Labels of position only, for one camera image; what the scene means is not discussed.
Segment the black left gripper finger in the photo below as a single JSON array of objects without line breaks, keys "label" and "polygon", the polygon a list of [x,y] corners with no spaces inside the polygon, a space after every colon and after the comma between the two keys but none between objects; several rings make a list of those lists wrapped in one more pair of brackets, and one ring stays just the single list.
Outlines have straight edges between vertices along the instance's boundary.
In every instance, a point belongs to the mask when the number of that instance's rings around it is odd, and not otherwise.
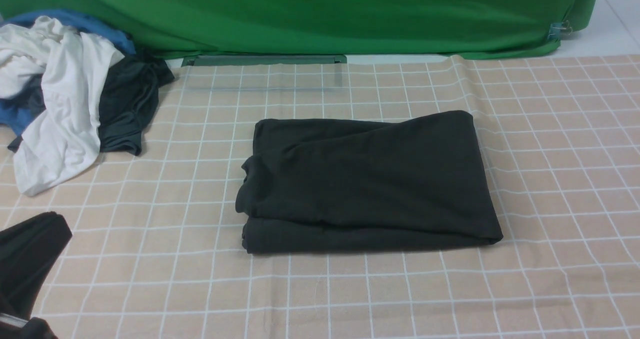
[{"label": "black left gripper finger", "polygon": [[73,233],[61,214],[37,214],[0,232],[1,312],[29,319],[48,274]]}]

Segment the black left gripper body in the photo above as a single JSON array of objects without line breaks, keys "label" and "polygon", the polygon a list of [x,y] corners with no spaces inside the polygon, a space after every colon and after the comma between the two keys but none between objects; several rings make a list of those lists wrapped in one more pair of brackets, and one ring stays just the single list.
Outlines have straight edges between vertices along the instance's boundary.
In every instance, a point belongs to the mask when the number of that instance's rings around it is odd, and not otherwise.
[{"label": "black left gripper body", "polygon": [[39,317],[28,320],[1,312],[1,339],[57,339],[48,322]]}]

